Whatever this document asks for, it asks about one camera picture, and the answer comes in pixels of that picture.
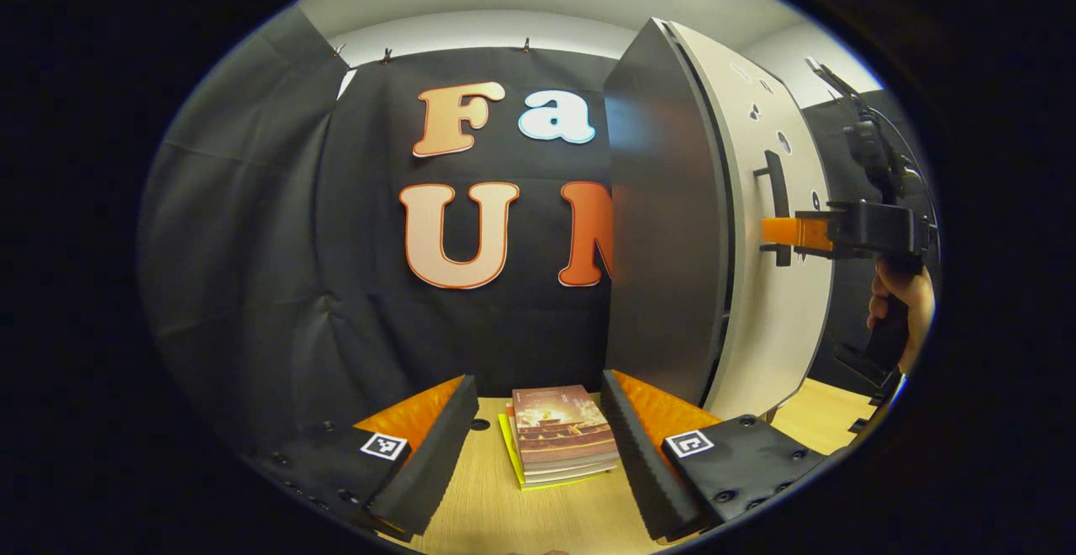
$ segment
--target book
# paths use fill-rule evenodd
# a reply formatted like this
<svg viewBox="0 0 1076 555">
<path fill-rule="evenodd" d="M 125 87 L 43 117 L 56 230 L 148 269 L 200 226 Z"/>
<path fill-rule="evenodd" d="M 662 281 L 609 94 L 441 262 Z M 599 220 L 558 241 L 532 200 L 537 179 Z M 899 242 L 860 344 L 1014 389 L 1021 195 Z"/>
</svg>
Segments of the book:
<svg viewBox="0 0 1076 555">
<path fill-rule="evenodd" d="M 524 474 L 619 459 L 612 429 L 582 385 L 513 389 L 512 407 Z"/>
<path fill-rule="evenodd" d="M 512 464 L 512 470 L 515 472 L 515 480 L 520 484 L 520 489 L 523 492 L 535 490 L 541 488 L 551 488 L 553 486 L 564 486 L 568 484 L 576 484 L 579 482 L 585 482 L 586 480 L 592 480 L 595 478 L 600 478 L 605 475 L 609 470 L 615 469 L 615 465 L 609 467 L 609 469 L 603 469 L 597 471 L 587 471 L 584 475 L 571 475 L 561 479 L 542 479 L 542 480 L 528 480 L 526 475 L 523 474 L 523 466 L 520 461 L 519 453 L 515 452 L 515 441 L 512 438 L 514 431 L 508 422 L 508 414 L 497 414 L 497 421 L 500 424 L 500 432 L 505 438 L 505 447 L 508 449 L 508 457 Z"/>
</svg>

